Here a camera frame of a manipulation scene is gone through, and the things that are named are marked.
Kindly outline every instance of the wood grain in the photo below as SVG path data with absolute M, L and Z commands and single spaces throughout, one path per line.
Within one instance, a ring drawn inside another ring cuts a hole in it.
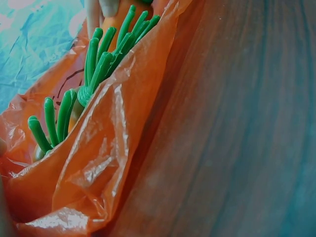
M 99 236 L 316 236 L 316 1 L 194 5 L 183 67 Z

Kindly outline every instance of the plastic wrinkle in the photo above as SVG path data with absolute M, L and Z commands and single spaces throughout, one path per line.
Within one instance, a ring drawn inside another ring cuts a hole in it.
M 87 237 L 113 219 L 176 33 L 187 32 L 177 28 L 179 14 L 191 2 L 153 3 L 160 22 L 98 86 L 67 139 L 44 159 L 30 159 L 36 143 L 27 120 L 35 115 L 45 124 L 45 97 L 57 114 L 65 91 L 82 84 L 86 23 L 70 52 L 0 115 L 0 137 L 8 143 L 0 172 L 20 236 Z

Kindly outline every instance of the green rubber strand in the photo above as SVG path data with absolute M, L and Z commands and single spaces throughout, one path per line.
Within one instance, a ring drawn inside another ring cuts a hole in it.
M 136 21 L 136 24 L 132 30 L 132 33 L 136 35 L 136 31 L 142 26 L 143 22 L 148 17 L 148 11 L 143 11 L 142 14 L 139 16 L 138 20 Z
M 77 92 L 74 89 L 70 89 L 70 97 L 71 97 L 71 103 L 70 106 L 68 108 L 68 113 L 67 113 L 67 117 L 65 118 L 65 129 L 64 129 L 64 140 L 67 138 L 68 136 L 68 128 L 69 128 L 69 122 L 70 122 L 70 117 L 71 117 L 71 112 L 73 110 L 75 101 L 77 99 Z
M 135 40 L 133 42 L 133 45 L 136 44 L 136 40 L 140 37 L 140 35 L 148 27 L 148 25 L 149 25 L 149 21 L 144 21 L 142 25 L 138 28 L 138 30 L 135 32 Z
M 92 38 L 97 38 L 100 41 L 102 39 L 102 36 L 103 36 L 103 29 L 95 28 Z
M 160 16 L 156 15 L 154 16 L 150 21 L 149 21 L 149 25 L 146 27 L 146 29 L 142 32 L 142 34 L 138 37 L 138 39 L 136 40 L 136 43 L 138 43 L 153 27 L 155 27 L 155 25 L 158 24 L 160 20 Z
M 104 52 L 102 54 L 91 81 L 90 90 L 92 94 L 95 92 L 99 84 L 105 80 L 112 58 L 113 55 L 111 53 Z
M 104 38 L 103 38 L 103 40 L 101 42 L 99 51 L 98 51 L 98 62 L 99 62 L 102 54 L 109 50 L 109 47 L 110 47 L 110 45 L 112 43 L 112 40 L 113 40 L 116 32 L 117 32 L 117 29 L 115 27 L 108 28 L 108 30 L 105 33 Z
M 118 41 L 117 46 L 121 44 L 123 41 L 126 33 L 128 32 L 128 28 L 130 26 L 130 23 L 132 22 L 134 16 L 135 16 L 136 7 L 134 5 L 130 6 L 128 14 L 126 15 L 122 26 L 120 28 L 119 34 L 118 34 Z
M 91 83 L 92 76 L 95 71 L 96 67 L 96 60 L 97 60 L 97 52 L 98 52 L 98 45 L 99 45 L 99 39 L 93 38 L 90 40 L 89 44 L 89 54 L 88 54 L 88 84 L 85 84 L 86 86 L 89 86 Z
M 67 114 L 69 107 L 71 106 L 71 92 L 68 90 L 65 92 L 64 97 L 61 101 L 59 108 L 58 119 L 57 119 L 57 137 L 59 143 L 64 140 L 65 135 L 65 121 L 67 119 Z
M 49 150 L 52 150 L 53 148 L 48 142 L 38 118 L 36 116 L 30 116 L 28 125 L 43 153 L 46 154 Z
M 59 144 L 56 124 L 55 124 L 55 108 L 54 101 L 47 97 L 44 102 L 44 113 L 45 113 L 45 121 L 49 134 L 49 138 L 53 147 L 56 147 Z
M 114 59 L 112 60 L 111 67 L 106 75 L 106 78 L 109 78 L 117 66 L 120 64 L 122 59 L 126 56 L 126 54 L 130 51 L 130 49 L 134 46 L 133 42 L 135 41 L 135 35 L 133 33 L 127 33 L 121 42 L 120 46 L 116 54 L 114 55 Z

